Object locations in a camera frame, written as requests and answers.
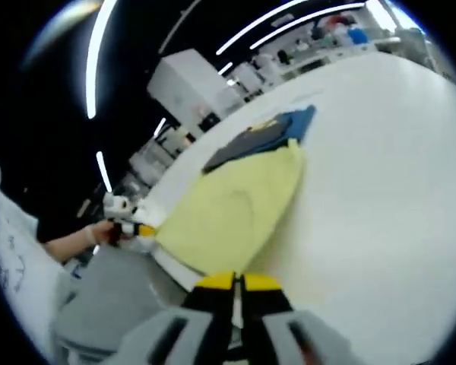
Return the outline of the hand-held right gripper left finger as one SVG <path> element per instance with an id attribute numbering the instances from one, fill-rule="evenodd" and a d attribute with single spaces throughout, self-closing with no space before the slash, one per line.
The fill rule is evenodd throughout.
<path id="1" fill-rule="evenodd" d="M 124 336 L 114 364 L 222 364 L 232 333 L 236 275 L 196 282 L 180 306 L 171 306 Z"/>

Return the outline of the person's left hand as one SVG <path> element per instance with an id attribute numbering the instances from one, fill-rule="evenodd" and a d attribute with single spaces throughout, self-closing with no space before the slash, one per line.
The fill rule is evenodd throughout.
<path id="1" fill-rule="evenodd" d="M 99 221 L 92 225 L 92 232 L 95 242 L 111 243 L 112 242 L 112 230 L 114 223 L 112 221 Z"/>

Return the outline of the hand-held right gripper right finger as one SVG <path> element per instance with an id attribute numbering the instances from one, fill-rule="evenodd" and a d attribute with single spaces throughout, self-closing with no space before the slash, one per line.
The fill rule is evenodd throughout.
<path id="1" fill-rule="evenodd" d="M 250 364 L 351 364 L 349 341 L 307 310 L 296 310 L 275 279 L 240 278 L 242 343 Z"/>

